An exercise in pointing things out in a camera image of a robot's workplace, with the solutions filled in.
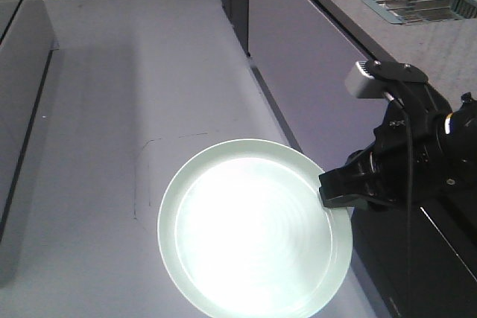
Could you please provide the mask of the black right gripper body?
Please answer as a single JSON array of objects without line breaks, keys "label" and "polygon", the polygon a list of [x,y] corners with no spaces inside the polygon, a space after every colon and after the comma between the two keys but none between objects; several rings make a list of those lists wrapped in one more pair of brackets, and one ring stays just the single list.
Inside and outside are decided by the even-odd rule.
[{"label": "black right gripper body", "polygon": [[388,105],[373,143],[350,155],[346,165],[359,163],[378,174],[387,208],[409,209],[429,195],[432,184],[441,187],[444,182],[438,136],[451,107],[417,67],[368,61],[374,61],[368,69],[385,81],[392,99],[383,98]]}]

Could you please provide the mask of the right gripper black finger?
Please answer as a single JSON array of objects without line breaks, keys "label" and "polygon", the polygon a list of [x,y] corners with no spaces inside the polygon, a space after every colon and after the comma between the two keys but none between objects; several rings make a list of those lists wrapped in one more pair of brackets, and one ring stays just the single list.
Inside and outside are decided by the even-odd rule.
[{"label": "right gripper black finger", "polygon": [[388,203],[378,178],[359,163],[327,171],[319,176],[321,202],[329,209],[385,209]]}]

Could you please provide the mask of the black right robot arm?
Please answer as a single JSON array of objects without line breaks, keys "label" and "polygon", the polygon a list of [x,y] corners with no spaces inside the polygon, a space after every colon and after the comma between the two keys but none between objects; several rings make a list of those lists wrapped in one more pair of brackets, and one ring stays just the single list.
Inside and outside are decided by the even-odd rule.
[{"label": "black right robot arm", "polygon": [[321,174],[320,198],[331,209],[409,209],[426,200],[476,192],[476,100],[461,107],[408,63],[358,61],[345,80],[359,99],[388,102],[368,147]]}]

